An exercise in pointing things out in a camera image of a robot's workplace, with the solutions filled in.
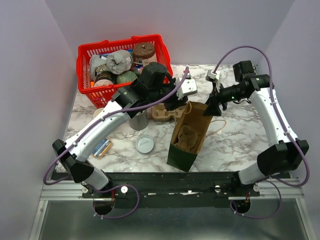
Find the dark green paper bag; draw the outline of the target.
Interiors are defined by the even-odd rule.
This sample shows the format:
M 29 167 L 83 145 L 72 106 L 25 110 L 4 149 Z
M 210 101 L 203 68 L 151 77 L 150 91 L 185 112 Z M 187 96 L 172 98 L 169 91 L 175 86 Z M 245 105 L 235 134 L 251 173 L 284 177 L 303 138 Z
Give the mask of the dark green paper bag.
M 171 136 L 167 164 L 188 172 L 201 151 L 207 137 L 207 130 L 212 122 L 211 115 L 205 115 L 207 105 L 190 101 Z

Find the single brown pulp carrier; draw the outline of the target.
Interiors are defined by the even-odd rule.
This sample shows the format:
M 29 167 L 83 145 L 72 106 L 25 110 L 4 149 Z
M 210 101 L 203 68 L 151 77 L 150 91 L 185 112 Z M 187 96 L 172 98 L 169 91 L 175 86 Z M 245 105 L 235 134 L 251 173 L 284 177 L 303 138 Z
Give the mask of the single brown pulp carrier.
M 199 135 L 194 128 L 189 125 L 183 125 L 178 132 L 177 142 L 174 145 L 185 152 L 191 152 L 198 139 Z

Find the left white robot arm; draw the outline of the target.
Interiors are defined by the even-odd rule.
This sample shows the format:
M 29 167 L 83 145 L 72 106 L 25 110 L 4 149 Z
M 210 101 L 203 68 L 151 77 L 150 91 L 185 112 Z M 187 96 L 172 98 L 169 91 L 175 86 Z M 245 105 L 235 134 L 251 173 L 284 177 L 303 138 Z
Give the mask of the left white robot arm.
M 167 68 L 157 62 L 145 66 L 131 84 L 121 87 L 104 109 L 80 132 L 67 140 L 57 139 L 52 148 L 75 183 L 93 187 L 101 198 L 111 191 L 110 179 L 103 170 L 88 162 L 94 148 L 120 125 L 154 105 L 163 103 L 168 110 L 182 106 L 196 87 L 188 83 L 188 70 L 181 79 L 171 77 Z

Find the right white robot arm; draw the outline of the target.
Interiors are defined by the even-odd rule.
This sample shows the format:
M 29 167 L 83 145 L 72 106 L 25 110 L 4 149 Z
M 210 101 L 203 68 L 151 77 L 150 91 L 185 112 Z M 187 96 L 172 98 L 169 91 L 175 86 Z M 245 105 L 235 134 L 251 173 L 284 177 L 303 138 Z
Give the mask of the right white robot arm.
M 241 196 L 248 185 L 267 177 L 296 170 L 302 162 L 302 156 L 309 150 L 306 140 L 300 140 L 292 131 L 281 107 L 278 105 L 274 84 L 268 74 L 257 75 L 249 60 L 233 65 L 236 84 L 223 87 L 220 74 L 209 70 L 206 80 L 212 83 L 203 115 L 221 116 L 229 102 L 249 100 L 255 107 L 264 127 L 268 149 L 257 156 L 256 163 L 235 173 L 230 183 L 230 191 Z

